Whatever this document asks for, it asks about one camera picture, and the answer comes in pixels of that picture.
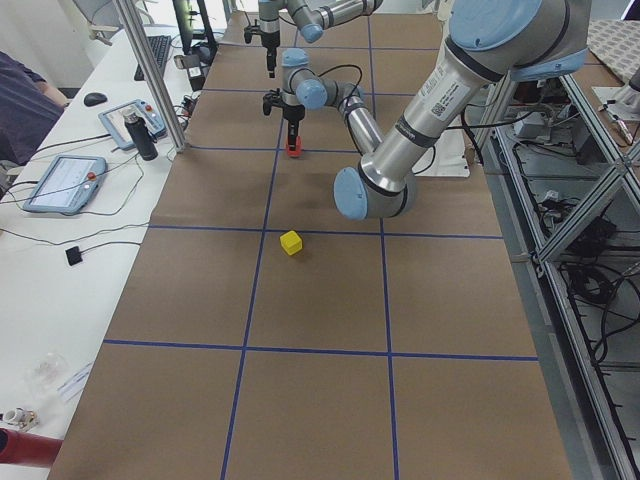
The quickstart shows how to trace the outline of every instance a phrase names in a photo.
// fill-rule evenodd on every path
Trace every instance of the blue joint cap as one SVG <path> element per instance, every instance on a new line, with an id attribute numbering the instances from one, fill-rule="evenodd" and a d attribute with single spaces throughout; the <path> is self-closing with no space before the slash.
<path id="1" fill-rule="evenodd" d="M 324 107 L 329 99 L 327 89 L 324 88 L 322 82 L 314 78 L 309 78 L 298 85 L 296 97 L 309 110 L 318 110 Z"/>
<path id="2" fill-rule="evenodd" d="M 587 59 L 587 49 L 572 53 L 566 57 L 540 63 L 527 68 L 511 69 L 511 79 L 514 82 L 530 82 L 569 75 L 579 70 Z"/>
<path id="3" fill-rule="evenodd" d="M 369 201 L 367 191 L 355 168 L 340 170 L 333 182 L 333 199 L 338 211 L 349 220 L 367 218 Z"/>
<path id="4" fill-rule="evenodd" d="M 324 30 L 322 30 L 322 27 L 317 23 L 310 23 L 309 25 L 305 25 L 304 27 L 302 27 L 300 29 L 300 33 L 307 41 L 307 43 L 313 43 L 316 40 L 319 40 L 320 37 L 322 37 Z"/>
<path id="5" fill-rule="evenodd" d="M 309 55 L 301 48 L 287 48 L 282 54 L 284 68 L 306 67 L 309 65 Z"/>
<path id="6" fill-rule="evenodd" d="M 456 0 L 449 23 L 459 47 L 482 52 L 504 45 L 527 28 L 543 0 Z"/>

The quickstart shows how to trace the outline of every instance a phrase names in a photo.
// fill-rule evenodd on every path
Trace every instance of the keyboard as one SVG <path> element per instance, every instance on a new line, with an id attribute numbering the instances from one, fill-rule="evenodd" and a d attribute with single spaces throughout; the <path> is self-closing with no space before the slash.
<path id="1" fill-rule="evenodd" d="M 149 44 L 151 45 L 151 51 L 156 59 L 158 68 L 160 69 L 160 75 L 164 75 L 164 69 L 167 66 L 167 60 L 169 59 L 169 50 L 171 50 L 171 37 L 169 35 L 155 35 L 147 37 Z M 144 73 L 142 68 L 138 65 L 136 73 L 133 79 L 137 82 L 144 80 Z"/>

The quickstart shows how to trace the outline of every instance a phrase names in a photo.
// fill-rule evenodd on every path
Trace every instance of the barcode label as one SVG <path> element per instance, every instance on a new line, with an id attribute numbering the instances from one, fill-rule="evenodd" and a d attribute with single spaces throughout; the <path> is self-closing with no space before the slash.
<path id="1" fill-rule="evenodd" d="M 420 89 L 420 97 L 426 109 L 439 120 L 445 122 L 458 113 L 458 108 L 471 91 L 467 85 L 447 77 L 444 65 L 438 65 Z"/>

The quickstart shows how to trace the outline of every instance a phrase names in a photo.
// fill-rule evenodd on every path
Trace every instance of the small black square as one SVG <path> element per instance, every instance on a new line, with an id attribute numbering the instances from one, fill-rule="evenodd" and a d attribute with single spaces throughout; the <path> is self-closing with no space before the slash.
<path id="1" fill-rule="evenodd" d="M 73 267 L 76 263 L 82 261 L 82 253 L 80 253 L 80 247 L 71 247 L 65 251 L 67 254 L 67 261 L 69 266 Z"/>

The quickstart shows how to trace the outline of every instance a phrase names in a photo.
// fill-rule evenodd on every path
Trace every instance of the computer mouse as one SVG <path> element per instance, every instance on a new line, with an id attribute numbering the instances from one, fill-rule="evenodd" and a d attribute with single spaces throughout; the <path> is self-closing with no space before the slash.
<path id="1" fill-rule="evenodd" d="M 87 107 L 93 107 L 94 105 L 100 105 L 107 101 L 107 96 L 104 93 L 91 92 L 87 93 L 84 97 L 84 104 Z"/>

